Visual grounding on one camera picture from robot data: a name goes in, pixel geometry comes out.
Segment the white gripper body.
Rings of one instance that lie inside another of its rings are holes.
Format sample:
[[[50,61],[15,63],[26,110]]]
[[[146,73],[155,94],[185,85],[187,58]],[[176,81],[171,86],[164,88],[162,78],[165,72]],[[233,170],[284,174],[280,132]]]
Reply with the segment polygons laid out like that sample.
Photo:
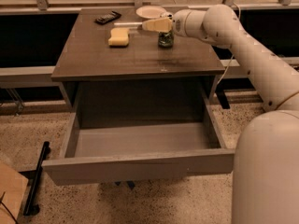
[[[189,9],[183,9],[172,16],[172,30],[176,35],[183,37],[189,36],[186,22],[190,13],[191,11]]]

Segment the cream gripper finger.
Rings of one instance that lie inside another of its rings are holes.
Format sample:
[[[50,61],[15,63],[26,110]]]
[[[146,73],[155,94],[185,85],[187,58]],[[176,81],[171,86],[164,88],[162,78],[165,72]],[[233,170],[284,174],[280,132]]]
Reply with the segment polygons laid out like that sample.
[[[142,29],[145,31],[168,33],[172,30],[172,21],[168,17],[143,21]]]

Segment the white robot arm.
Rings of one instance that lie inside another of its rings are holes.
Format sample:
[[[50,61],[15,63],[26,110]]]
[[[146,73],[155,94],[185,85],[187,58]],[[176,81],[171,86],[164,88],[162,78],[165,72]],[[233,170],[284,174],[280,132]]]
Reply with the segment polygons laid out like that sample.
[[[226,5],[180,10],[142,28],[231,51],[264,109],[236,145],[232,224],[299,224],[299,73],[248,34]]]

